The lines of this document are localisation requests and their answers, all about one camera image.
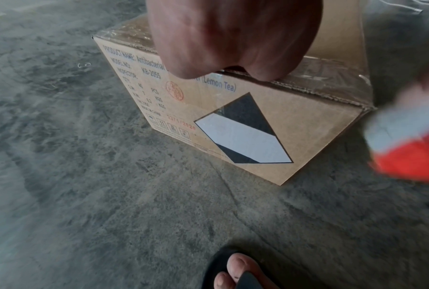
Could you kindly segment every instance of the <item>red object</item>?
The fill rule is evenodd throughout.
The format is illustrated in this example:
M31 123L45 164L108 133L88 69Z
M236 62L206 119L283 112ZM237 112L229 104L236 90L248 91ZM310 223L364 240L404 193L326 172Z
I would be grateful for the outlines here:
M376 171L399 179L429 182L429 135L411 140L388 153L373 152Z

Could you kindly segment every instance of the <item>black triangle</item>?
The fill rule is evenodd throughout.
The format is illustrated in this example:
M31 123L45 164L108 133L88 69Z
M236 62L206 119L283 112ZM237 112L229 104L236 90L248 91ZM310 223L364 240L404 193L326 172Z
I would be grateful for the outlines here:
M234 164L258 164L259 162L244 156L236 151L223 147L222 145L216 144L225 154L230 158Z
M251 93L247 93L231 103L226 104L215 113L276 136L272 127L268 124L266 118L254 101Z

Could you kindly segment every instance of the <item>big toe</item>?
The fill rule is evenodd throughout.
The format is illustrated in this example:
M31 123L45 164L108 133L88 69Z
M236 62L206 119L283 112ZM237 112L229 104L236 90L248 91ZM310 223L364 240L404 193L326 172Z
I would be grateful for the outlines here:
M229 261L227 261L227 271L235 283L238 282L243 273L250 272L256 277L257 281L259 281L264 289L279 289L278 286L262 272L259 264L247 255L235 253L230 256Z

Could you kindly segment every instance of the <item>person's fist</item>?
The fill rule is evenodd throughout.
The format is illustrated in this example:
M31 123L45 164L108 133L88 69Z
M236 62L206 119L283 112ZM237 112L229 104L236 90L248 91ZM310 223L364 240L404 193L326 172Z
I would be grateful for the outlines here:
M322 0L147 0L159 56L191 79L242 66L254 78L290 73L310 47Z

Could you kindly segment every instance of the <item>white string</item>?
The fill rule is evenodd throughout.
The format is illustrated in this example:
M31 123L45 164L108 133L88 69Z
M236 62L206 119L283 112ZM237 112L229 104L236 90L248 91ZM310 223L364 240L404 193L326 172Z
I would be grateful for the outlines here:
M379 1L385 3L385 4L389 5L389 6L396 6L396 7L406 8L406 9L409 9L409 10L413 10L413 11L415 11L417 13L421 13L423 11L423 9L414 8L414 7L410 7L410 6L402 5L402 4L396 4L396 3L386 2L385 0L379 0ZM410 0L410 1L413 1L413 2L418 3L420 5L428 5L429 6L429 0Z

